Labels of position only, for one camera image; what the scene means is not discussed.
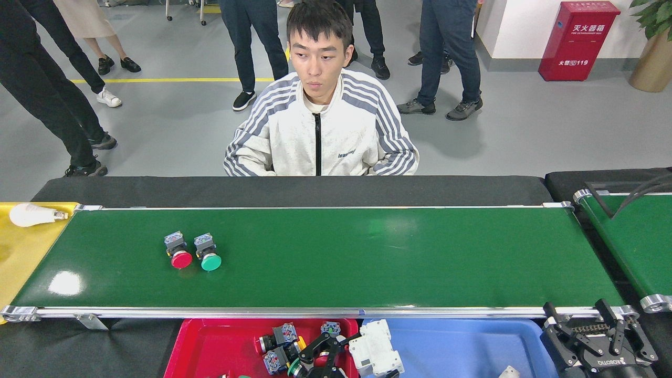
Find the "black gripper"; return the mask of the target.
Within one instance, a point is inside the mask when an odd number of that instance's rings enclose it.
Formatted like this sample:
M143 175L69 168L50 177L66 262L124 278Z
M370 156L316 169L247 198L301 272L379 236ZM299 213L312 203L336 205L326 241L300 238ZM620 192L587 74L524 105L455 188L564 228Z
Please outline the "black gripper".
M585 377L645 377L643 366L655 363L658 358L637 321L639 314L634 307L613 309L605 299L600 299L595 308L607 325L605 336L600 338L601 355L594 354L597 345L590 338L569 328L552 303L544 304L547 322L541 340L556 369L579 369Z

